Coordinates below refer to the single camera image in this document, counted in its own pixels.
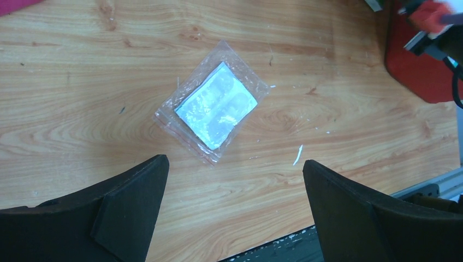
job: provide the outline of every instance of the clear plastic bag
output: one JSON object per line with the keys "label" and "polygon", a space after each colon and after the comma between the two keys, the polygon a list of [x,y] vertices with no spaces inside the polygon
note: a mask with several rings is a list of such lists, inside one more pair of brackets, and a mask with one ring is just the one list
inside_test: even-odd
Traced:
{"label": "clear plastic bag", "polygon": [[179,85],[154,121],[214,166],[270,87],[222,40]]}

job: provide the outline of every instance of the table surface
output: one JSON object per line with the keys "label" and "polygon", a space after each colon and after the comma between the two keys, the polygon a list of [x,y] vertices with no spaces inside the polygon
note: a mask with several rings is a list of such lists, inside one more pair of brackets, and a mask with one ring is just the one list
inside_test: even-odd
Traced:
{"label": "table surface", "polygon": [[[313,224],[305,159],[385,193],[455,169],[455,107],[388,75],[386,27],[345,0],[47,0],[0,17],[0,208],[166,154],[147,261],[216,261]],[[212,169],[152,116],[221,39],[276,87]]]}

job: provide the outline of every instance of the pink object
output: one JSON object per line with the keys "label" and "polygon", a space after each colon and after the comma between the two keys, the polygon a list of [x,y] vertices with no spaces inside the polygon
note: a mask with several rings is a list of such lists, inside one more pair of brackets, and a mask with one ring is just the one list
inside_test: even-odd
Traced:
{"label": "pink object", "polygon": [[410,15],[409,19],[420,30],[439,34],[446,26],[441,23],[441,18],[449,14],[452,14],[452,9],[447,4],[427,0]]}
{"label": "pink object", "polygon": [[0,16],[42,1],[43,0],[0,0]]}

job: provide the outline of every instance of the red object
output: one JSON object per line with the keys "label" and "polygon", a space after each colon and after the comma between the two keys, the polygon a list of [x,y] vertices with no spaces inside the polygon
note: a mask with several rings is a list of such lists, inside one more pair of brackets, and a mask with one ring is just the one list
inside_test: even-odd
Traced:
{"label": "red object", "polygon": [[[386,69],[399,83],[428,103],[453,101],[453,73],[450,69],[429,55],[416,56],[403,48],[418,31],[407,22],[406,16],[397,14],[401,7],[399,0],[394,0],[385,54]],[[461,82],[460,94],[463,94]]]}
{"label": "red object", "polygon": [[441,23],[441,18],[443,15],[449,14],[452,14],[452,11],[445,3],[427,0],[410,15],[409,19],[421,30],[439,34],[446,26]]}
{"label": "red object", "polygon": [[0,0],[0,16],[42,1],[43,0]]}

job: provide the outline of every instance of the white debris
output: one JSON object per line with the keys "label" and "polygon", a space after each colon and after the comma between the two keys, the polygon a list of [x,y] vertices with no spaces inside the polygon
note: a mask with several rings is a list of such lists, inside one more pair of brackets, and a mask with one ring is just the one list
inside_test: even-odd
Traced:
{"label": "white debris", "polygon": [[301,153],[302,153],[302,148],[304,147],[304,145],[301,145],[299,147],[299,152],[298,152],[298,156],[296,157],[296,160],[294,161],[293,165],[296,165],[296,163],[299,161],[299,158],[301,157]]}

